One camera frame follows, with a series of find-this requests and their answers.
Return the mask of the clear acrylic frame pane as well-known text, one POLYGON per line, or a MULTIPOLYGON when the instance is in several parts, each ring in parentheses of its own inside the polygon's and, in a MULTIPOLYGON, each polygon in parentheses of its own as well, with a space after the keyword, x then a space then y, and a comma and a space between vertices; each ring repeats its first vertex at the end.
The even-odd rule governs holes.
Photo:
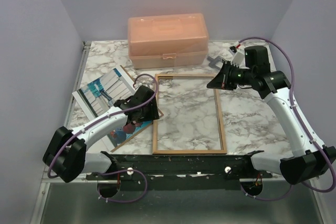
POLYGON ((217 55, 205 51, 168 58, 171 71, 156 74, 157 104, 164 115, 153 124, 154 154, 225 154, 225 123, 219 91, 207 88, 235 45, 217 55))

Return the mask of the photo print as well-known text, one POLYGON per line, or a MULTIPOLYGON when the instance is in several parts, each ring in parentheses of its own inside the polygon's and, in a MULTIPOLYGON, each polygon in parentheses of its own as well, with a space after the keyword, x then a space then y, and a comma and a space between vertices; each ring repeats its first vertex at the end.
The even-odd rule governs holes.
MULTIPOLYGON (((140 82, 134 80, 123 66, 118 66, 97 79, 85 84, 73 93, 74 99, 89 121, 108 111, 116 100, 126 99, 133 95, 140 82)), ((108 133, 98 143, 107 150, 115 151, 130 139, 148 128, 152 121, 128 124, 108 133)))

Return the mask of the blue wooden picture frame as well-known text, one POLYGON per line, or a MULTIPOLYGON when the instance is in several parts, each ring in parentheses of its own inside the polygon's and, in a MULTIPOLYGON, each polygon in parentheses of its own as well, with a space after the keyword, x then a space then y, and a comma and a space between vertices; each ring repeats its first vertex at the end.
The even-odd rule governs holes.
POLYGON ((163 116, 153 122, 154 154, 226 154, 217 89, 206 85, 214 74, 156 74, 156 101, 163 116))

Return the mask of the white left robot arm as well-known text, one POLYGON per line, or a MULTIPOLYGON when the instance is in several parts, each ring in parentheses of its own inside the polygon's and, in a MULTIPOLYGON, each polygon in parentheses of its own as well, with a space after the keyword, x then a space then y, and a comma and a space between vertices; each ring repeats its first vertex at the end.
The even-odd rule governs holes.
POLYGON ((74 129, 58 128, 43 155, 48 178, 59 177, 68 183, 82 173, 99 173, 104 179, 112 179, 117 170, 111 158, 102 152, 88 153, 88 149, 117 128, 157 120, 155 97, 155 91, 140 86, 134 95, 117 100, 96 119, 74 129))

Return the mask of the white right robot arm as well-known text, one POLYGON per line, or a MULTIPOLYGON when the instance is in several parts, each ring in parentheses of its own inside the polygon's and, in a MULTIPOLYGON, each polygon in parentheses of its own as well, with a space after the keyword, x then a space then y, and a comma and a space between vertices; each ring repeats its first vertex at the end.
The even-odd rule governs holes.
POLYGON ((283 72, 271 71, 268 60, 260 63, 246 61, 245 69, 224 61, 221 70, 207 87, 233 91, 240 85, 251 86, 272 109, 293 154, 290 158, 265 152, 253 154, 250 160, 241 165, 241 171, 246 177, 255 177, 262 170, 282 175, 288 183, 296 185, 321 176, 328 170, 335 175, 332 167, 335 147, 326 147, 312 132, 290 95, 291 84, 283 72))

